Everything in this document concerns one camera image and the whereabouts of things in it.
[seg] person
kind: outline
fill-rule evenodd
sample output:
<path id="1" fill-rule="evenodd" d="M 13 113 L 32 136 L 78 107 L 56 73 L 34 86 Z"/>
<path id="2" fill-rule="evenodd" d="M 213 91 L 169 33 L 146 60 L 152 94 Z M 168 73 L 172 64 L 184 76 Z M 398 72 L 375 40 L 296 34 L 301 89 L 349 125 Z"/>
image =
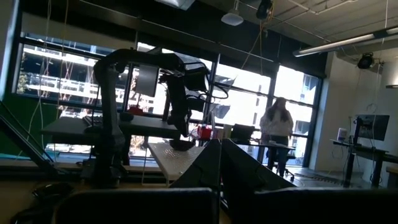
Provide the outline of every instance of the person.
<path id="1" fill-rule="evenodd" d="M 292 137 L 293 119 L 290 112 L 286 109 L 286 99 L 278 98 L 268 109 L 260 120 L 261 141 L 275 141 L 276 143 L 289 145 L 289 139 Z M 278 168 L 279 175 L 283 176 L 285 172 L 288 150 L 278 150 Z"/>

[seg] wall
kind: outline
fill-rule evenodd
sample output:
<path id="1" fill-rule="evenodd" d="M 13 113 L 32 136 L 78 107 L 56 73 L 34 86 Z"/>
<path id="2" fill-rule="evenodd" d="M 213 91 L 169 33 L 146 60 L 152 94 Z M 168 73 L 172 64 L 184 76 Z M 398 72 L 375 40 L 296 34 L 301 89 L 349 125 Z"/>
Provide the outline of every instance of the wall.
<path id="1" fill-rule="evenodd" d="M 397 89 L 386 89 L 386 85 L 398 84 L 398 62 L 388 62 L 384 65 L 383 73 L 379 82 L 379 91 L 377 92 L 377 100 L 374 101 L 377 107 L 372 107 L 371 110 L 375 111 L 376 114 L 385 114 L 390 116 L 389 124 L 387 127 L 386 137 L 384 141 L 375 141 L 374 145 L 378 149 L 389 151 L 389 154 L 398 156 L 398 90 Z M 359 107 L 357 110 L 364 113 L 366 111 L 366 103 L 364 100 L 358 102 Z M 363 139 L 361 144 L 371 146 L 369 140 Z M 383 162 L 382 174 L 381 174 L 381 185 L 386 186 L 388 180 L 388 173 L 386 172 L 387 166 L 396 166 L 397 164 L 391 164 Z M 370 176 L 373 172 L 373 162 L 366 160 L 364 166 L 364 180 L 370 180 Z"/>
<path id="2" fill-rule="evenodd" d="M 347 150 L 332 145 L 330 139 L 336 139 L 338 128 L 350 129 L 349 116 L 356 114 L 390 115 L 384 141 L 372 143 L 369 139 L 360 138 L 359 143 L 369 147 L 374 144 L 378 149 L 398 156 L 398 90 L 385 88 L 386 85 L 398 84 L 398 62 L 386 63 L 382 75 L 377 75 L 359 70 L 355 65 L 337 58 L 334 53 L 329 53 L 326 74 L 328 78 L 325 79 L 320 99 L 310 168 L 343 171 Z M 354 124 L 351 123 L 351 134 L 353 131 Z M 382 186 L 387 185 L 387 166 L 398 165 L 383 162 Z M 359 158 L 354 162 L 354 171 L 363 172 L 362 179 L 365 181 L 370 182 L 373 169 L 370 160 Z"/>
<path id="3" fill-rule="evenodd" d="M 26 33 L 40 34 L 45 36 L 47 20 L 46 18 L 34 16 L 32 14 L 22 14 L 22 31 Z M 64 25 L 61 22 L 49 22 L 49 37 L 63 38 Z M 72 40 L 83 44 L 109 47 L 111 49 L 129 49 L 134 46 L 134 42 L 115 39 L 114 37 L 98 34 L 81 28 L 67 25 L 65 28 L 65 40 Z"/>
<path id="4" fill-rule="evenodd" d="M 334 146 L 331 139 L 337 138 L 339 128 L 350 129 L 349 117 L 358 114 L 363 105 L 369 104 L 374 95 L 377 75 L 362 71 L 335 53 L 328 54 L 327 78 L 320 98 L 317 126 L 310 160 L 310 168 L 323 171 L 343 171 L 347 150 Z M 354 171 L 362 172 L 366 161 L 354 163 Z"/>

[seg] robotic arm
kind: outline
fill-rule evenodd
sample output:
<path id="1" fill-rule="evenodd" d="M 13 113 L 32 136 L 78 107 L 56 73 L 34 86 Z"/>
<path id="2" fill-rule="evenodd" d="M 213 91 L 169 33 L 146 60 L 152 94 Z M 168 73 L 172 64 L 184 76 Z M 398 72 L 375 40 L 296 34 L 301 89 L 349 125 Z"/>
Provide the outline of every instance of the robotic arm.
<path id="1" fill-rule="evenodd" d="M 175 54 L 148 54 L 136 50 L 119 49 L 97 61 L 94 65 L 94 76 L 101 87 L 103 109 L 103 130 L 99 149 L 96 148 L 94 176 L 99 179 L 119 179 L 120 158 L 125 142 L 118 125 L 116 108 L 116 77 L 124 71 L 128 63 L 159 67 L 163 74 L 160 82 L 168 86 L 172 105 L 168 123 L 174 125 L 183 136 L 188 136 L 188 124 L 191 110 L 185 94 L 186 76 L 208 74 L 208 69 L 187 70 L 186 63 Z"/>

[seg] desk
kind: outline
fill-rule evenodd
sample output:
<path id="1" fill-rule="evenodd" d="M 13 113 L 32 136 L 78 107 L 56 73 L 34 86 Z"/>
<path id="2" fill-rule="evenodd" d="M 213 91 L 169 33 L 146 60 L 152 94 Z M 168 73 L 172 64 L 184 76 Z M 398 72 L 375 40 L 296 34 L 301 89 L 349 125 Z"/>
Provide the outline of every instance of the desk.
<path id="1" fill-rule="evenodd" d="M 130 122 L 119 121 L 126 143 L 123 146 L 123 164 L 129 165 L 129 151 L 132 135 L 180 139 L 180 131 L 160 118 L 134 116 Z M 42 134 L 52 136 L 53 143 L 94 145 L 100 134 L 85 133 L 87 124 L 80 118 L 62 117 L 41 130 Z"/>
<path id="2" fill-rule="evenodd" d="M 276 154 L 278 150 L 295 150 L 294 147 L 288 147 L 288 146 L 284 146 L 281 144 L 274 144 L 274 143 L 263 143 L 260 144 L 256 141 L 249 141 L 249 142 L 239 142 L 239 141 L 234 141 L 235 144 L 237 144 L 238 146 L 257 146 L 259 148 L 259 153 L 257 155 L 257 161 L 259 161 L 261 164 L 264 160 L 264 154 L 266 152 L 266 148 L 268 148 L 269 150 L 269 157 L 268 157 L 268 164 L 267 164 L 267 168 L 270 170 L 273 170 L 274 165 L 275 165 L 275 159 L 276 159 Z"/>
<path id="3" fill-rule="evenodd" d="M 163 172 L 167 185 L 171 180 L 180 178 L 204 149 L 204 147 L 194 146 L 188 151 L 181 152 L 174 150 L 166 143 L 149 143 L 148 148 Z"/>
<path id="4" fill-rule="evenodd" d="M 348 148 L 348 162 L 346 169 L 346 177 L 344 179 L 343 187 L 349 187 L 351 182 L 351 175 L 353 173 L 355 155 L 370 159 L 376 162 L 373 170 L 372 187 L 378 188 L 380 183 L 381 167 L 384 157 L 387 153 L 385 150 L 349 144 L 347 142 L 332 140 L 334 145 L 344 146 Z"/>

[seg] small white container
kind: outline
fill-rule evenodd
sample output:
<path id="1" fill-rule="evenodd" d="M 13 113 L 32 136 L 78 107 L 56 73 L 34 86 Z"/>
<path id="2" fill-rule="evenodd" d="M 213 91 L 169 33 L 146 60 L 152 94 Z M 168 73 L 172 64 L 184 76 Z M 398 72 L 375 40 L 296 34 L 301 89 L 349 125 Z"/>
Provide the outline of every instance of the small white container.
<path id="1" fill-rule="evenodd" d="M 337 140 L 346 141 L 346 139 L 347 139 L 347 129 L 339 128 L 337 133 Z"/>

